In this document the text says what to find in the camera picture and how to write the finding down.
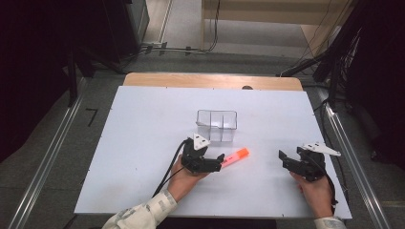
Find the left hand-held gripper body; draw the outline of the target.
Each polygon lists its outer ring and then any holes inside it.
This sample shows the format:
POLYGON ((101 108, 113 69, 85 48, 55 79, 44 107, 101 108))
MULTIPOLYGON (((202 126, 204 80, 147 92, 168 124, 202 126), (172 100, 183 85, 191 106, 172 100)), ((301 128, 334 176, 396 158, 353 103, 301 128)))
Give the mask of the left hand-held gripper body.
POLYGON ((210 142, 199 134, 184 141, 181 165, 193 174, 209 173, 209 166, 218 164, 217 159, 205 158, 204 155, 210 142))

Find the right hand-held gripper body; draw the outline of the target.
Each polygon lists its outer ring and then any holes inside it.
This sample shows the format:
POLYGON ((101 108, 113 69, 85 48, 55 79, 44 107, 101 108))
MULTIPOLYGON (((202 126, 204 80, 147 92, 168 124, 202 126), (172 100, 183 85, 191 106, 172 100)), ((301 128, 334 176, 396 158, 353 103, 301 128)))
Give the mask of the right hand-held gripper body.
POLYGON ((325 155, 341 156, 341 153, 333 150, 323 143, 315 142, 303 144, 297 148, 297 154, 306 165, 303 177, 307 181, 315 181, 327 174, 325 155))

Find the orange highlighter pen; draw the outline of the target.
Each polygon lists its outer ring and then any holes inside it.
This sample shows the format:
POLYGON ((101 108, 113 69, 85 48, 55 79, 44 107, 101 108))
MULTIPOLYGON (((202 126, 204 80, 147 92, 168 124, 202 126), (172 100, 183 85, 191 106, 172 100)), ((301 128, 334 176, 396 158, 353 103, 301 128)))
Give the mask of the orange highlighter pen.
POLYGON ((237 152, 227 156, 222 162, 222 167, 224 168, 226 166, 229 166, 232 163, 235 163, 247 156, 249 156, 249 150, 247 148, 240 149, 237 152))

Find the clear plastic organizer box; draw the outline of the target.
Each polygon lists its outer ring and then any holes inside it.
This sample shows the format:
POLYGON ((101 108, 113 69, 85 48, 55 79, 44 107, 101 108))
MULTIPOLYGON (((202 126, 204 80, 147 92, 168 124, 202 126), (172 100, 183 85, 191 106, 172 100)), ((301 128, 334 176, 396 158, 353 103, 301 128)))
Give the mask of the clear plastic organizer box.
POLYGON ((235 111, 198 110, 196 125, 198 134, 211 142, 232 142, 238 129, 235 111))

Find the person's left hand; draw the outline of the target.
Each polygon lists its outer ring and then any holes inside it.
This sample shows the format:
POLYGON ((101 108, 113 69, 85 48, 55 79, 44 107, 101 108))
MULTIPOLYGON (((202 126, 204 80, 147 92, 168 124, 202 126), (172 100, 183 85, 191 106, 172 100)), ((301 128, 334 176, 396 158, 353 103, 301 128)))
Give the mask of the person's left hand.
POLYGON ((181 156, 171 169, 171 178, 167 187, 176 202, 180 202, 207 174, 193 174, 181 165, 181 156))

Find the person's right hand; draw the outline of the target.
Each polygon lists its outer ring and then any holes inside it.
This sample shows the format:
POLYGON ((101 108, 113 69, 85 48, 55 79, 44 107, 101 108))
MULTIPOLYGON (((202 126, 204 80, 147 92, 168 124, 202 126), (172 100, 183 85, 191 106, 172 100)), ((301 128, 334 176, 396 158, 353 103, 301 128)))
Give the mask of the person's right hand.
POLYGON ((331 207, 332 190, 326 177, 310 182, 292 172, 290 172, 290 175, 298 182, 298 187, 316 219, 333 216, 331 207))

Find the wooden table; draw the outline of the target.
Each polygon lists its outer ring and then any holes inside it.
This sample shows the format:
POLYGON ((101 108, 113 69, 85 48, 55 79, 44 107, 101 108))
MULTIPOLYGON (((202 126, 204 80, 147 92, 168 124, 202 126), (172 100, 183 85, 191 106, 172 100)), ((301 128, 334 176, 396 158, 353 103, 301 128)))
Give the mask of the wooden table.
POLYGON ((301 92, 303 86, 295 77, 251 76, 224 73, 128 73, 124 86, 176 88, 211 88, 301 92))

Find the black curtain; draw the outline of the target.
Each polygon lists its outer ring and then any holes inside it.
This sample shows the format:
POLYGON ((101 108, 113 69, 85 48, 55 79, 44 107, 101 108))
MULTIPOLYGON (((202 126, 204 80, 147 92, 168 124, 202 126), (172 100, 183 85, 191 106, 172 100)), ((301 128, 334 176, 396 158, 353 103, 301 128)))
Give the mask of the black curtain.
POLYGON ((405 170, 405 0, 369 0, 347 96, 376 158, 405 170))
POLYGON ((0 0, 0 162, 69 91, 67 49, 104 57, 103 0, 0 0))

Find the light wooden furniture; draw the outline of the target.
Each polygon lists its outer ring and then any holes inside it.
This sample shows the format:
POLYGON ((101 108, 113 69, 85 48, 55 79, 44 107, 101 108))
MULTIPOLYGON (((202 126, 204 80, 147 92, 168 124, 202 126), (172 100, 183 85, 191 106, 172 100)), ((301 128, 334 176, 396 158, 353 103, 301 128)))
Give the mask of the light wooden furniture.
POLYGON ((336 28, 342 26, 356 0, 201 0, 202 21, 219 19, 297 24, 301 26, 313 56, 327 48, 336 28))

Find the dark cabinet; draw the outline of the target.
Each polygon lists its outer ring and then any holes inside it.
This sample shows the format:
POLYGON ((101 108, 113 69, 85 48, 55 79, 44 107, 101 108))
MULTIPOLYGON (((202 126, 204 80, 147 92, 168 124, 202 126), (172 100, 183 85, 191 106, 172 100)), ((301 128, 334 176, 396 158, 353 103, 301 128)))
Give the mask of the dark cabinet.
POLYGON ((137 53, 150 22, 146 0, 103 0, 113 37, 115 62, 137 53))

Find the metal floor rail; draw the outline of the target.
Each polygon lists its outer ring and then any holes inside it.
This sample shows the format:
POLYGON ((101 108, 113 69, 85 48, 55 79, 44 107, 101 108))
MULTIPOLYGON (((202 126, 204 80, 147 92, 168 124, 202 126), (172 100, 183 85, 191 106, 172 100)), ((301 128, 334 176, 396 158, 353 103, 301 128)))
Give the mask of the metal floor rail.
POLYGON ((325 107, 325 111, 328 116, 329 123, 339 143, 342 155, 348 163, 348 166, 352 173, 352 177, 369 212, 374 228, 391 229, 390 223, 386 219, 381 204, 373 190, 372 185, 368 181, 365 171, 356 155, 356 151, 352 147, 352 144, 347 136, 343 124, 341 123, 339 114, 332 109, 331 105, 327 105, 325 107))
POLYGON ((76 113, 83 100, 83 95, 88 87, 90 79, 82 77, 78 83, 78 96, 71 107, 65 112, 53 139, 41 160, 35 174, 26 188, 22 199, 17 205, 17 209, 11 218, 7 229, 24 229, 24 226, 31 214, 31 211, 40 195, 40 192, 46 182, 46 179, 53 167, 53 164, 59 154, 60 148, 69 132, 76 113))

